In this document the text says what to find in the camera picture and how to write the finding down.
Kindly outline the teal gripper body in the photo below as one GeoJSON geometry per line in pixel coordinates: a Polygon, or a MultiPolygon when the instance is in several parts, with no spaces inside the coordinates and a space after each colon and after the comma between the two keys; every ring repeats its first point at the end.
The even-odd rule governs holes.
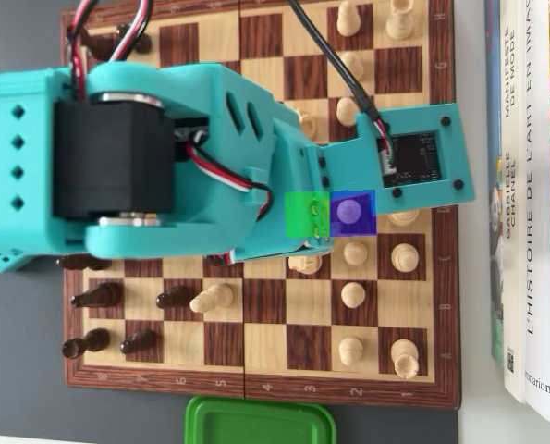
{"type": "Polygon", "coordinates": [[[316,255],[304,249],[309,237],[330,237],[325,225],[330,174],[319,159],[321,147],[310,141],[297,126],[276,120],[275,148],[268,187],[272,205],[250,235],[231,251],[233,260],[316,255]]]}

